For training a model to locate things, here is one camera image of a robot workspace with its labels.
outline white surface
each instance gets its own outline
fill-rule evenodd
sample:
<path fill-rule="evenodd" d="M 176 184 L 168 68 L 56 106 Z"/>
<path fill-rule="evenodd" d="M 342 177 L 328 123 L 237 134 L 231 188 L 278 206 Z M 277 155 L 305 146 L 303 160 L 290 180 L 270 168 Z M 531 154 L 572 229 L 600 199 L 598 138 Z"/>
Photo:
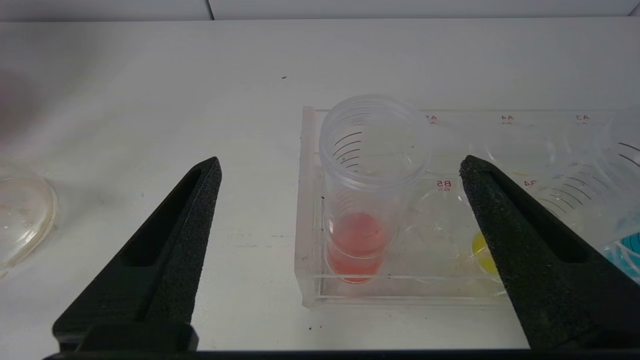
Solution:
<path fill-rule="evenodd" d="M 212 155 L 201 349 L 526 346 L 512 309 L 300 305 L 302 107 L 380 92 L 418 108 L 637 106 L 638 34 L 635 17 L 0 25 L 0 93 L 16 99 L 0 152 L 45 175 L 61 213 L 0 280 L 3 359 L 56 351 L 53 321 Z"/>
<path fill-rule="evenodd" d="M 216 20 L 627 16 L 638 0 L 208 0 Z"/>
<path fill-rule="evenodd" d="M 0 21 L 210 20 L 207 0 L 0 0 Z"/>

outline clear plastic cup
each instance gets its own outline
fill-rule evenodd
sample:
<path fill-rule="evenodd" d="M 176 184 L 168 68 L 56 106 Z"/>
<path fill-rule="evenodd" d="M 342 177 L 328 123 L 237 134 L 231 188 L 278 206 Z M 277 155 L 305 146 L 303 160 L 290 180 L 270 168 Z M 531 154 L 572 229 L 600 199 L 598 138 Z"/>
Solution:
<path fill-rule="evenodd" d="M 336 274 L 373 275 L 380 268 L 429 165 L 427 124 L 418 110 L 386 95 L 352 97 L 327 113 L 319 150 L 326 262 Z"/>
<path fill-rule="evenodd" d="M 47 236 L 56 206 L 42 177 L 0 158 L 0 277 Z"/>
<path fill-rule="evenodd" d="M 583 157 L 540 179 L 533 196 L 597 249 L 640 222 L 640 116 L 619 113 Z"/>

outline petri dish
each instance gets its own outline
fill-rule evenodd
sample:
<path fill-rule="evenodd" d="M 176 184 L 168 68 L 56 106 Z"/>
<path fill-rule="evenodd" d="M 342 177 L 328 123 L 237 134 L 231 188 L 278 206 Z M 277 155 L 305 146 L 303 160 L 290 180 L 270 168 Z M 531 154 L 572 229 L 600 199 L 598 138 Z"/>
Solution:
<path fill-rule="evenodd" d="M 47 236 L 56 209 L 56 194 L 42 177 L 0 158 L 0 277 Z"/>

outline pink liquid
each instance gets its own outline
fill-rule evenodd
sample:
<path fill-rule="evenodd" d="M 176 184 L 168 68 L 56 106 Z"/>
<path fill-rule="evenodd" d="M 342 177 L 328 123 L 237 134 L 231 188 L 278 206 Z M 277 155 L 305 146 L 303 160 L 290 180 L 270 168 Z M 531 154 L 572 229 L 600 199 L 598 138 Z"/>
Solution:
<path fill-rule="evenodd" d="M 373 275 L 384 260 L 389 238 L 378 221 L 365 213 L 351 213 L 333 228 L 327 245 L 327 262 L 336 274 Z M 361 283 L 368 278 L 346 278 Z"/>

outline yellow object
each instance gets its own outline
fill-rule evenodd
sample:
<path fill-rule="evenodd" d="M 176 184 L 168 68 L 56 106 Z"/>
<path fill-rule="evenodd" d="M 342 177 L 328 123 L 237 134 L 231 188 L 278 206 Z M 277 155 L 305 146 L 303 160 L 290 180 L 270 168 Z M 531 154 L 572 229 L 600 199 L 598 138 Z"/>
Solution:
<path fill-rule="evenodd" d="M 486 240 L 484 239 L 484 235 L 482 235 L 482 233 L 477 233 L 474 236 L 474 241 L 471 243 L 471 248 L 480 266 L 488 274 L 498 276 L 498 269 L 495 267 L 495 263 L 493 262 L 493 258 L 491 257 L 491 252 L 489 252 L 489 248 L 486 246 Z"/>

